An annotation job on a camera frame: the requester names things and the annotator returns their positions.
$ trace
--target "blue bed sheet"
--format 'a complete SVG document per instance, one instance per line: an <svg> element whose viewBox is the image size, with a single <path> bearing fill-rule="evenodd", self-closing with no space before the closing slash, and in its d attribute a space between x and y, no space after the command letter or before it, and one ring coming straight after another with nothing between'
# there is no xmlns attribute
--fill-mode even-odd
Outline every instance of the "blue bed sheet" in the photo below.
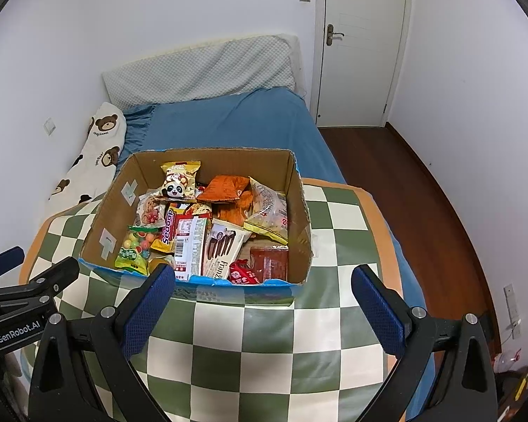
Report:
<svg viewBox="0 0 528 422"><path fill-rule="evenodd" d="M127 109L127 134L118 170L129 155L146 150L187 147L290 149L302 177L346 184L304 101L285 88L258 89L208 100L138 105ZM391 233L404 299L426 307L421 287ZM425 371L407 410L414 417L434 378L434 361Z"/></svg>

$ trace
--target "barcode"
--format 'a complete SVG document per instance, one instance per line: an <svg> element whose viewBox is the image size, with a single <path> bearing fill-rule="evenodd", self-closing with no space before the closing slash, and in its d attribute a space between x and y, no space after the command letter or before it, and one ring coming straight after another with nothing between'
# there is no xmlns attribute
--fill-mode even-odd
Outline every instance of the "barcode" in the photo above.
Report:
<svg viewBox="0 0 528 422"><path fill-rule="evenodd" d="M174 251L174 257L182 257L184 254L184 242L185 239L176 238L176 249Z"/></svg>

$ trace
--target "wooden floor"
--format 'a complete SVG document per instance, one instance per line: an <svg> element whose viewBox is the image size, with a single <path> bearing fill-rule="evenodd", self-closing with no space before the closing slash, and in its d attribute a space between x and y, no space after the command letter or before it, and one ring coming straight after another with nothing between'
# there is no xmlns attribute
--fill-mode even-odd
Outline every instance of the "wooden floor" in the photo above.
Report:
<svg viewBox="0 0 528 422"><path fill-rule="evenodd" d="M370 192L416 275L428 312L497 320L483 270L448 199L412 149L390 128L320 129L347 183ZM491 353L498 351L495 338Z"/></svg>

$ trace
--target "screw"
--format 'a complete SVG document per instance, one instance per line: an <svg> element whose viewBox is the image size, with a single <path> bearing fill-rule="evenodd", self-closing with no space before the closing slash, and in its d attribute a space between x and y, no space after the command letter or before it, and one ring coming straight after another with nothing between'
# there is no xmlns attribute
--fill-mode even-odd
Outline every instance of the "screw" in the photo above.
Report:
<svg viewBox="0 0 528 422"><path fill-rule="evenodd" d="M414 315L417 319L423 319L426 317L426 310L420 306L415 306L411 311L411 314Z"/></svg>
<svg viewBox="0 0 528 422"><path fill-rule="evenodd" d="M115 308L113 306L106 306L102 311L100 311L100 315L106 319L109 319L112 315L115 314Z"/></svg>
<svg viewBox="0 0 528 422"><path fill-rule="evenodd" d="M472 313L466 314L466 321L471 325L475 325L477 324L477 316Z"/></svg>
<svg viewBox="0 0 528 422"><path fill-rule="evenodd" d="M51 315L49 317L49 322L53 325L57 325L62 319L62 315L60 315L58 312L55 312L55 314Z"/></svg>

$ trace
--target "cardboard box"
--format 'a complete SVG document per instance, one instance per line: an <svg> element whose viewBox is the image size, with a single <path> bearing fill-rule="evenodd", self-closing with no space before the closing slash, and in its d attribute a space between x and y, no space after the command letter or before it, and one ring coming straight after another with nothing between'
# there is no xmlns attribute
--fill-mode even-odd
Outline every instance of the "cardboard box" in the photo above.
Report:
<svg viewBox="0 0 528 422"><path fill-rule="evenodd" d="M133 289L145 276L114 270L118 251L135 218L138 198L162 185L161 165L169 161L200 160L197 180L209 183L218 174L253 177L286 193L288 204L288 281L266 281L257 286L192 276L177 281L175 298L224 304L289 305L300 291L311 266L311 225L303 199L303 185L295 157L283 149L204 148L170 149L133 154L108 189L80 252L80 261L115 286Z"/></svg>

